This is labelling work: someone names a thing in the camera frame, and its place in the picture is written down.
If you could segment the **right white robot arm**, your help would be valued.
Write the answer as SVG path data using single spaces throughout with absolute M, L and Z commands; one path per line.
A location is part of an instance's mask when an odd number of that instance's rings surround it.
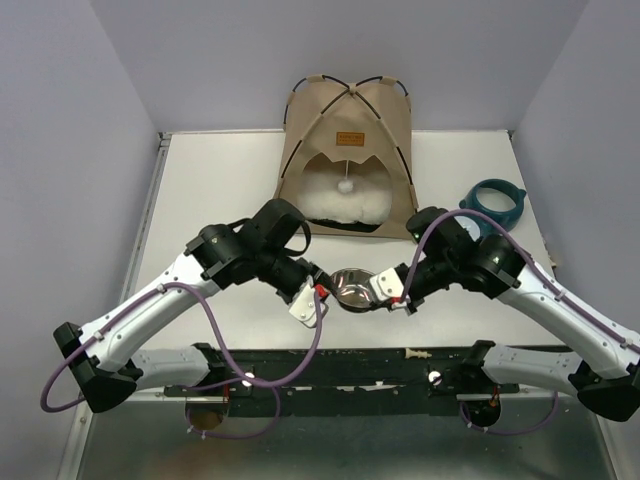
M 564 393 L 591 412 L 625 422 L 639 409 L 639 334 L 563 287 L 489 216 L 428 207 L 406 224 L 418 245 L 411 264 L 370 280 L 376 300 L 412 314 L 424 299 L 457 284 L 536 322 L 564 352 L 477 341 L 442 376 L 456 394 L 518 384 Z

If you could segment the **steel pet bowl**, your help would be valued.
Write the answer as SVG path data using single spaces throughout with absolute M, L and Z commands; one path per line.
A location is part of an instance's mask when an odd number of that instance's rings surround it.
M 375 296 L 370 285 L 373 273 L 360 268 L 344 268 L 331 274 L 332 294 L 338 304 L 351 313 L 378 310 L 384 304 Z

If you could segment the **white fluffy cushion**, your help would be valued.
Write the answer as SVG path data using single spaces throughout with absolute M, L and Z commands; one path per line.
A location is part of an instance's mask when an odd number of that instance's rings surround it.
M 392 206 L 392 182 L 388 170 L 376 157 L 363 163 L 349 160 L 354 188 L 343 195 L 337 183 L 344 174 L 344 162 L 318 155 L 309 161 L 301 176 L 297 194 L 299 210 L 310 220 L 351 225 L 381 225 Z

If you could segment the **teal double pet bowl stand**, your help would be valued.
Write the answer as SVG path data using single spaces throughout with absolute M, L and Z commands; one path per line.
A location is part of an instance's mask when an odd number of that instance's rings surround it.
M 474 185 L 459 201 L 459 207 L 481 212 L 510 232 L 524 213 L 526 196 L 523 188 L 507 180 L 492 178 Z

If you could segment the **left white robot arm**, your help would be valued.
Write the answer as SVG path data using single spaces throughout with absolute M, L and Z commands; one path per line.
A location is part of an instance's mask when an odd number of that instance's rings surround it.
M 54 339 L 94 413 L 109 411 L 139 390 L 177 386 L 201 395 L 222 380 L 212 350 L 143 350 L 143 345 L 196 304 L 230 286 L 258 280 L 271 286 L 302 325 L 319 330 L 331 294 L 329 276 L 288 248 L 293 235 L 311 237 L 304 215 L 271 199 L 251 218 L 208 225 L 156 279 L 109 313 L 83 325 L 66 322 Z

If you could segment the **beige black pet tent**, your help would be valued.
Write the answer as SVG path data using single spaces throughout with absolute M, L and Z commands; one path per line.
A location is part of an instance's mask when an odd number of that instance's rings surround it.
M 392 182 L 392 206 L 384 223 L 345 225 L 308 219 L 316 234 L 406 239 L 406 221 L 417 212 L 412 168 L 412 120 L 408 91 L 397 79 L 374 76 L 346 83 L 330 75 L 298 82 L 287 100 L 284 146 L 275 197 L 297 206 L 300 176 L 310 160 L 363 163 L 376 156 Z

